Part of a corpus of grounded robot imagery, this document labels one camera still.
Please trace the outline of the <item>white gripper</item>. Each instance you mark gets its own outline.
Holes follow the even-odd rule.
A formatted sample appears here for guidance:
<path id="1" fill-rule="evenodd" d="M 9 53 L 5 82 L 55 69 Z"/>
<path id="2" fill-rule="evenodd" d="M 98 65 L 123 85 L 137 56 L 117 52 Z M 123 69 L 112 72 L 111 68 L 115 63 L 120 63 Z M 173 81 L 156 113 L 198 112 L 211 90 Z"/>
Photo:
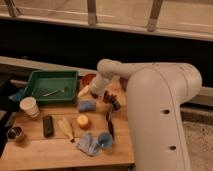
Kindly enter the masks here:
<path id="1" fill-rule="evenodd" d="M 108 85 L 109 80 L 107 78 L 102 77 L 101 75 L 96 75 L 89 85 L 86 85 L 77 95 L 78 98 L 90 92 L 93 95 L 97 95 L 98 97 L 102 97 L 104 95 L 104 91 L 106 86 Z"/>

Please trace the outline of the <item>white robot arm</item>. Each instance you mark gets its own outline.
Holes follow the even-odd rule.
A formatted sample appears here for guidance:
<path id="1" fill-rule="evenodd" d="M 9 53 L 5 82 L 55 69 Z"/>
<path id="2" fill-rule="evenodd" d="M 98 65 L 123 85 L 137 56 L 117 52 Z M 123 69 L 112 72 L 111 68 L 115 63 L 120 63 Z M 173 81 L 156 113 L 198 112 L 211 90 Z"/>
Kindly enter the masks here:
<path id="1" fill-rule="evenodd" d="M 126 104 L 135 171 L 191 171 L 180 105 L 202 86 L 188 63 L 121 63 L 102 59 L 97 75 L 79 94 L 104 96 L 110 80 L 128 80 Z"/>

